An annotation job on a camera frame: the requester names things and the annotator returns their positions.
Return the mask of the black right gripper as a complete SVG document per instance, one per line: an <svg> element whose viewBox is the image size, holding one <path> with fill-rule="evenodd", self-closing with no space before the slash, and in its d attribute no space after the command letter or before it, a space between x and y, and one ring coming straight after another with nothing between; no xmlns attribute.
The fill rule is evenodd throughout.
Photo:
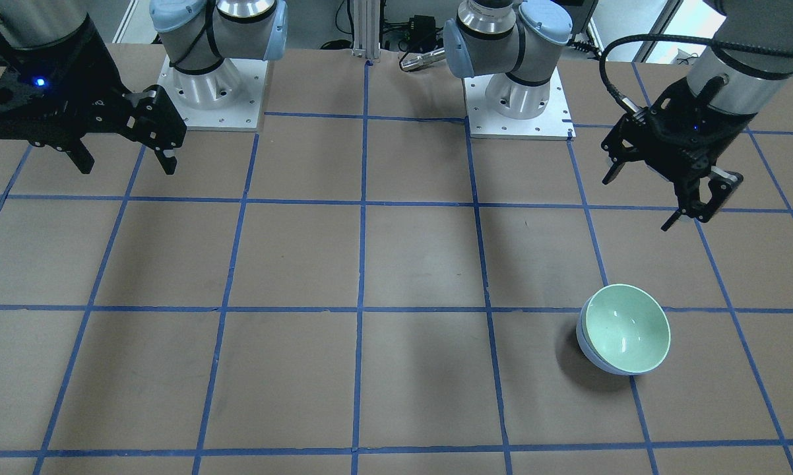
<svg viewBox="0 0 793 475"><path fill-rule="evenodd" d="M67 154L83 175L95 159L82 138L116 133L151 148L166 175L187 127L164 87L129 90L90 17L50 46L22 50L0 31L0 139Z"/></svg>

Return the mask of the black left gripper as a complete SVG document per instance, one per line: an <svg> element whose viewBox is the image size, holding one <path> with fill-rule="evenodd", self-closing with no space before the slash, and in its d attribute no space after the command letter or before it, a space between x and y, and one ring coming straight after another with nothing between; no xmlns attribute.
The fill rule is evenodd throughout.
<svg viewBox="0 0 793 475"><path fill-rule="evenodd" d="M625 114L601 144L610 161L602 184L611 184L626 163L639 160L673 183L677 210L661 225L663 232L678 222L713 219L744 181L742 174L716 164L753 118L713 110L711 102L725 85L725 78L708 79L694 94L688 81L680 79L644 108L608 87Z"/></svg>

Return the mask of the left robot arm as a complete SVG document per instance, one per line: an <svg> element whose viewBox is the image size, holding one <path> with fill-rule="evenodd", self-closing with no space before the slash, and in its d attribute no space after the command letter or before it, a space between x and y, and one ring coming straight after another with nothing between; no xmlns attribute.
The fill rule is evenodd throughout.
<svg viewBox="0 0 793 475"><path fill-rule="evenodd" d="M601 147L612 162L604 184L628 162L646 163L673 183L681 217L709 222L743 175L716 164L729 144L793 77L793 1L711 1L723 16L713 38L631 35L605 46L599 75L625 114ZM531 119L550 96L561 49L571 39L569 13L551 1L464 1L443 30L445 57L457 78L491 76L493 110ZM608 54L631 42L682 42L705 50L651 106L638 106L607 75Z"/></svg>

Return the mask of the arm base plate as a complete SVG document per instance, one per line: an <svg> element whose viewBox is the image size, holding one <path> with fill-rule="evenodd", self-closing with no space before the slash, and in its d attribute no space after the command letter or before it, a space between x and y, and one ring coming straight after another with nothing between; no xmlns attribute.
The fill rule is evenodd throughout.
<svg viewBox="0 0 793 475"><path fill-rule="evenodd" d="M577 136L559 69L538 86L515 83L505 73L462 83L473 139L567 141Z"/></svg>
<svg viewBox="0 0 793 475"><path fill-rule="evenodd" d="M261 126L271 62L227 58L218 69L186 75L164 58L164 87L189 131L257 132Z"/></svg>

